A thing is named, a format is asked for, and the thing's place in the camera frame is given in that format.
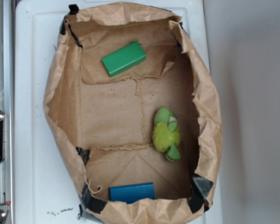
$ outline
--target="green block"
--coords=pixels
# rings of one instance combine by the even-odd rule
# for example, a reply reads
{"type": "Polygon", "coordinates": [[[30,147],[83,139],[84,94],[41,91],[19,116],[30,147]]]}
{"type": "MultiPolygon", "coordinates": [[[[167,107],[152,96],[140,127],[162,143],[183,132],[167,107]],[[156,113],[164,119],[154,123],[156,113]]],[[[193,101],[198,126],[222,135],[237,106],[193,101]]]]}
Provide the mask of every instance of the green block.
{"type": "Polygon", "coordinates": [[[102,62],[110,77],[143,62],[146,55],[138,42],[131,43],[105,57],[102,62]]]}

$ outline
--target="blue rectangular block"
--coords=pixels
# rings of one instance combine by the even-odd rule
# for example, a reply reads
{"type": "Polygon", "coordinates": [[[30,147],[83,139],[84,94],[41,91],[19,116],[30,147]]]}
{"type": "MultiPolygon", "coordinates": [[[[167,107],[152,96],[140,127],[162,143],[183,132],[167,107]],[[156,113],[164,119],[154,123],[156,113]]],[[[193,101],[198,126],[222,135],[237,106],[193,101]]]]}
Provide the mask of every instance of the blue rectangular block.
{"type": "Polygon", "coordinates": [[[132,204],[144,198],[155,199],[154,183],[144,183],[110,188],[112,202],[121,201],[132,204]]]}

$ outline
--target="gray wall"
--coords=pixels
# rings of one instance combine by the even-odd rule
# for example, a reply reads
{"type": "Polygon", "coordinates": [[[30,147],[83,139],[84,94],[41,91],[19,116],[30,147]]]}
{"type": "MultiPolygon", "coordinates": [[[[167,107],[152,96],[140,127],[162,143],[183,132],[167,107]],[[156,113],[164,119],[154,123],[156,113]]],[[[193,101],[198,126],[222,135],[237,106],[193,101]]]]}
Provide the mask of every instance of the gray wall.
{"type": "Polygon", "coordinates": [[[204,0],[225,224],[280,223],[280,0],[204,0]]]}

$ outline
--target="green plush toy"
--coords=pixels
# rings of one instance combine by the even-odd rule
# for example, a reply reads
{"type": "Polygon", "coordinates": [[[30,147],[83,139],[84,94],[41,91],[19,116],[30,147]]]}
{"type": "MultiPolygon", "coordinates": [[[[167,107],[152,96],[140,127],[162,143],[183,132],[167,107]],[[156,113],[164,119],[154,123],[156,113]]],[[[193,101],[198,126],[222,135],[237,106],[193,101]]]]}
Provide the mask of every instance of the green plush toy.
{"type": "Polygon", "coordinates": [[[181,143],[181,133],[176,115],[165,106],[161,106],[154,116],[153,142],[158,151],[166,153],[169,161],[181,159],[177,149],[181,143]]]}

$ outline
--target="brown paper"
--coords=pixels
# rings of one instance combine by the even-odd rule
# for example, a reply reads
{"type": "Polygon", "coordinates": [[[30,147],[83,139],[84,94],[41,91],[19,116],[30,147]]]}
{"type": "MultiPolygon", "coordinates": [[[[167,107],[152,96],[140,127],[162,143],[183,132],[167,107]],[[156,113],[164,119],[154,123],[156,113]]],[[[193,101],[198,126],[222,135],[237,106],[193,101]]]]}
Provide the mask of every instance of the brown paper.
{"type": "Polygon", "coordinates": [[[222,148],[217,90],[195,47],[170,11],[134,3],[80,10],[65,18],[44,99],[63,161],[83,197],[107,201],[105,223],[179,224],[203,214],[189,207],[193,174],[214,183],[222,148]],[[82,47],[76,44],[79,40],[82,47]],[[146,61],[112,78],[101,58],[138,41],[146,61]],[[152,144],[153,117],[165,105],[177,115],[182,159],[165,159],[152,144]],[[90,150],[86,166],[76,147],[90,150]],[[109,201],[109,187],[153,182],[156,200],[109,201]]]}

